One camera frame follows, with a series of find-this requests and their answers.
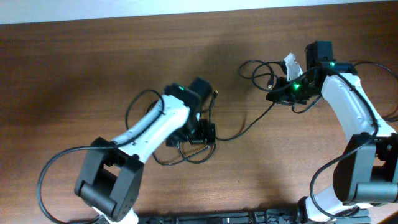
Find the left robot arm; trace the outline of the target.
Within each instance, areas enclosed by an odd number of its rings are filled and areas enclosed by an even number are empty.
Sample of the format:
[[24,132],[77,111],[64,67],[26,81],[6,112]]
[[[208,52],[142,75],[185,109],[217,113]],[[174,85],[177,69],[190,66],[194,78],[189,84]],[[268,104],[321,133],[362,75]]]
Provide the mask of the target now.
[[74,193],[98,212],[95,223],[137,223],[133,205],[139,195],[144,164],[164,142],[211,145],[215,125],[202,119],[202,108],[213,89],[197,77],[189,86],[165,87],[154,107],[132,128],[111,141],[91,144]]

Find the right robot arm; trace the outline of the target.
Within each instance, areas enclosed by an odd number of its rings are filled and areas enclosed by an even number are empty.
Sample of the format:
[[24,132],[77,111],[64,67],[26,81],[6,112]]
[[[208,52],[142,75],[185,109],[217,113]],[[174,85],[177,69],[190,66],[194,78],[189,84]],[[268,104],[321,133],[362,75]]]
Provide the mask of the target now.
[[368,208],[397,202],[397,132],[366,96],[352,63],[338,62],[329,41],[306,46],[306,69],[293,54],[280,61],[284,73],[267,88],[277,104],[313,107],[326,100],[340,122],[347,146],[333,159],[332,184],[294,208],[273,209],[267,223],[364,223]]

